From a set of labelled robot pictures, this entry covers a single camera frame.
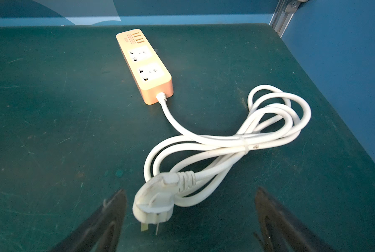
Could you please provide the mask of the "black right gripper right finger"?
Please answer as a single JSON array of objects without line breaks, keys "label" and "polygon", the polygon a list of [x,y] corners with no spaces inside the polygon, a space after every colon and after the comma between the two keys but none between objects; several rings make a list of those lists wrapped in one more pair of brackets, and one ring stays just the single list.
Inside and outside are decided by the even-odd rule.
[{"label": "black right gripper right finger", "polygon": [[334,252],[263,187],[257,189],[255,206],[263,239],[254,236],[265,252]]}]

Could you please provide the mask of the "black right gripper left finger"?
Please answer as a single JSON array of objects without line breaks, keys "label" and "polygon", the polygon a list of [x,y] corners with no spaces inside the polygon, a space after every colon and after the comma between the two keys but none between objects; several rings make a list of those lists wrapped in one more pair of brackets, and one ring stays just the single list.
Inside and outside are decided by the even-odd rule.
[{"label": "black right gripper left finger", "polygon": [[127,209],[124,190],[114,193],[76,230],[58,243],[52,252],[115,252]]}]

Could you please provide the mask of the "orange power strip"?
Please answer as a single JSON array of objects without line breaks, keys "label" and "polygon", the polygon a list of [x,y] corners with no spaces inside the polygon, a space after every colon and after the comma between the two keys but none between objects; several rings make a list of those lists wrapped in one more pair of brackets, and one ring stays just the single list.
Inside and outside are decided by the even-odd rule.
[{"label": "orange power strip", "polygon": [[145,104],[158,102],[157,95],[174,94],[172,76],[140,29],[116,35],[123,57]]}]

